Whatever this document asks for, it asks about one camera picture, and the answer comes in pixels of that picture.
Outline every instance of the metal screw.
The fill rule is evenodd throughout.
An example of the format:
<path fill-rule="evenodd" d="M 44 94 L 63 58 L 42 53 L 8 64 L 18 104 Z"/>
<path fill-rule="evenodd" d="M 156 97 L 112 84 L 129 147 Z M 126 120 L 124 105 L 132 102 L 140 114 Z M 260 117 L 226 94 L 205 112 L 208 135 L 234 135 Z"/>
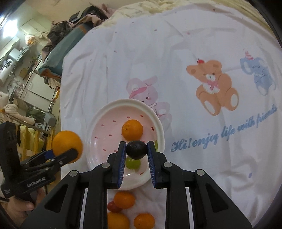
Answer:
<path fill-rule="evenodd" d="M 199 176 L 205 175 L 205 171 L 204 171 L 204 170 L 201 170 L 201 169 L 198 169 L 196 173 L 197 173 Z"/>
<path fill-rule="evenodd" d="M 164 163 L 164 167 L 166 167 L 166 168 L 170 168 L 171 166 L 172 166 L 172 163 L 170 163 L 170 162 Z"/>
<path fill-rule="evenodd" d="M 104 163 L 102 164 L 102 167 L 103 167 L 103 168 L 108 168 L 108 167 L 110 167 L 110 163 L 104 162 Z"/>
<path fill-rule="evenodd" d="M 70 175 L 71 177 L 75 177 L 77 174 L 78 174 L 78 172 L 75 171 L 75 170 L 72 170 L 72 171 L 70 171 L 70 173 L 69 173 L 69 175 Z"/>

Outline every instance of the blue cartoon animal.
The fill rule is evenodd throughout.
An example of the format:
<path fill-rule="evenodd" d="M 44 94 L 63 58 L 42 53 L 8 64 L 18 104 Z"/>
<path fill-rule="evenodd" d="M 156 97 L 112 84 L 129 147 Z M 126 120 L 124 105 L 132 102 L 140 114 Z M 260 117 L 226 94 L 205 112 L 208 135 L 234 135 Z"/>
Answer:
<path fill-rule="evenodd" d="M 274 90 L 276 89 L 276 83 L 272 79 L 267 65 L 260 57 L 253 58 L 249 52 L 246 52 L 246 56 L 240 59 L 240 64 L 243 72 L 248 75 L 254 74 L 255 85 L 262 95 L 268 94 L 271 85 Z"/>

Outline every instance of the pink plate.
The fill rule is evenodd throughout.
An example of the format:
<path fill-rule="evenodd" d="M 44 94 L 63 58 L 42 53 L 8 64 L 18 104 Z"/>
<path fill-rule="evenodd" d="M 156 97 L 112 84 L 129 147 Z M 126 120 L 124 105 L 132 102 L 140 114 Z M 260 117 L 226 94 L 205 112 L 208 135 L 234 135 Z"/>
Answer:
<path fill-rule="evenodd" d="M 164 131 L 155 112 L 144 103 L 134 99 L 122 99 L 111 102 L 101 108 L 94 116 L 89 133 L 87 162 L 90 169 L 106 162 L 108 156 L 118 150 L 120 141 L 125 141 L 121 134 L 123 124 L 138 120 L 143 126 L 141 141 L 154 141 L 159 152 L 164 151 Z M 150 179 L 148 158 L 141 159 L 139 169 L 125 167 L 122 190 L 129 190 L 143 185 Z"/>

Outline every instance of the small orange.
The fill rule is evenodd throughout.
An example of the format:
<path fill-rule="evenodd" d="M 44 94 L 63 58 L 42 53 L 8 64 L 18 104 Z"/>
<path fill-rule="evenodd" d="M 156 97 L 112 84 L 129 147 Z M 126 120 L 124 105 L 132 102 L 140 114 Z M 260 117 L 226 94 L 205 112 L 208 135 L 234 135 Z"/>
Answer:
<path fill-rule="evenodd" d="M 54 155 L 58 156 L 71 148 L 77 150 L 78 152 L 77 158 L 70 162 L 73 163 L 82 155 L 83 144 L 80 137 L 76 133 L 68 130 L 57 133 L 52 142 Z"/>
<path fill-rule="evenodd" d="M 129 229 L 129 219 L 121 213 L 108 213 L 108 229 Z"/>
<path fill-rule="evenodd" d="M 143 134 L 143 126 L 135 119 L 128 120 L 122 126 L 122 136 L 127 141 L 139 140 Z"/>
<path fill-rule="evenodd" d="M 141 213 L 133 222 L 136 229 L 152 229 L 155 226 L 155 219 L 150 213 Z"/>
<path fill-rule="evenodd" d="M 120 191 L 115 194 L 114 203 L 119 208 L 128 209 L 135 204 L 135 197 L 128 191 Z"/>

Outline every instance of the pink rabbit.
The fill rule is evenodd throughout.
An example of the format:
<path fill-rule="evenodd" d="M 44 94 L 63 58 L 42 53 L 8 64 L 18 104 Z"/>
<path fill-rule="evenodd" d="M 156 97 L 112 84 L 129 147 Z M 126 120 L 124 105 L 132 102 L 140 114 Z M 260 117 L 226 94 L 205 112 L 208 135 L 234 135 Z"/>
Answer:
<path fill-rule="evenodd" d="M 172 116 L 169 113 L 170 104 L 166 102 L 157 102 L 158 92 L 152 86 L 157 80 L 158 78 L 156 76 L 144 81 L 141 81 L 138 78 L 133 78 L 128 81 L 126 90 L 129 93 L 130 99 L 137 99 L 155 111 L 163 125 L 164 131 L 166 131 L 172 121 Z"/>

